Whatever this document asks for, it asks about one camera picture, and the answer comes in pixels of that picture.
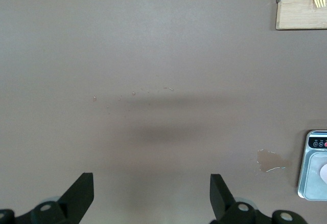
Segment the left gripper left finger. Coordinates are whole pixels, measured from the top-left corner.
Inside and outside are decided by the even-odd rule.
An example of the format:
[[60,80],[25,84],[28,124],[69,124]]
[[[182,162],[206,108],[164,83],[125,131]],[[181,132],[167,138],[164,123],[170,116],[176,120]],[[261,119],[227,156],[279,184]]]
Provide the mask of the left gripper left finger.
[[21,216],[1,209],[1,223],[80,223],[94,200],[94,176],[83,173],[56,201],[46,201]]

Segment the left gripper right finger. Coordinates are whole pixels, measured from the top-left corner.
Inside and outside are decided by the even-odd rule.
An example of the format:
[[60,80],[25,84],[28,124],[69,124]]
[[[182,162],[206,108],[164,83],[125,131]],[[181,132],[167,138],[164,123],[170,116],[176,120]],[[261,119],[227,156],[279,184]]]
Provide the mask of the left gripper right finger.
[[276,210],[269,217],[251,204],[236,201],[220,174],[211,174],[209,197],[215,215],[215,219],[211,223],[307,223],[302,216],[292,211]]

